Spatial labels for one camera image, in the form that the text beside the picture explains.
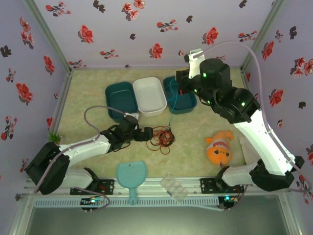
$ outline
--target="small plastic plant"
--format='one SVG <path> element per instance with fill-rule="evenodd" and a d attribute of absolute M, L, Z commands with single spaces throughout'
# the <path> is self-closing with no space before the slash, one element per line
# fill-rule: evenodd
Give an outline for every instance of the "small plastic plant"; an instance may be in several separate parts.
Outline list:
<path fill-rule="evenodd" d="M 58 134 L 55 134 L 55 133 L 49 131 L 48 140 L 55 142 L 55 143 L 58 143 L 58 142 L 60 142 L 61 137 Z"/>

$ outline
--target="purple wall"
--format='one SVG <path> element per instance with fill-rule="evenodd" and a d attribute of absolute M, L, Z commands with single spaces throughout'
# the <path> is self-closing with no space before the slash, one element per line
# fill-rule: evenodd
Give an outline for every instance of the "purple wall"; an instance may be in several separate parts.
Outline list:
<path fill-rule="evenodd" d="M 291 153 L 305 159 L 302 169 L 310 182 L 313 182 L 312 8 L 311 0 L 301 4 L 287 1 L 263 41 L 265 48 L 257 52 L 269 124 Z M 246 72 L 249 88 L 258 93 L 253 62 Z M 293 188 L 307 186 L 298 173 L 295 178 Z M 294 198 L 301 212 L 300 223 L 307 228 L 303 234 L 312 234 L 313 194 L 295 193 Z"/>
<path fill-rule="evenodd" d="M 184 59 L 179 56 L 181 50 L 187 53 L 206 48 L 208 43 L 241 39 L 252 46 L 273 0 L 248 1 L 243 5 L 241 0 L 98 2 L 64 0 L 59 4 L 58 0 L 36 0 L 67 61 L 73 65 L 81 60 L 76 67 L 184 66 Z M 156 44 L 162 49 L 154 49 Z M 230 45 L 206 55 L 217 56 L 231 66 L 241 66 L 247 52 Z"/>
<path fill-rule="evenodd" d="M 24 168 L 45 143 L 47 118 L 54 114 L 54 95 L 66 71 L 21 0 L 1 1 L 0 32 L 0 234 L 5 235 L 26 182 Z"/>

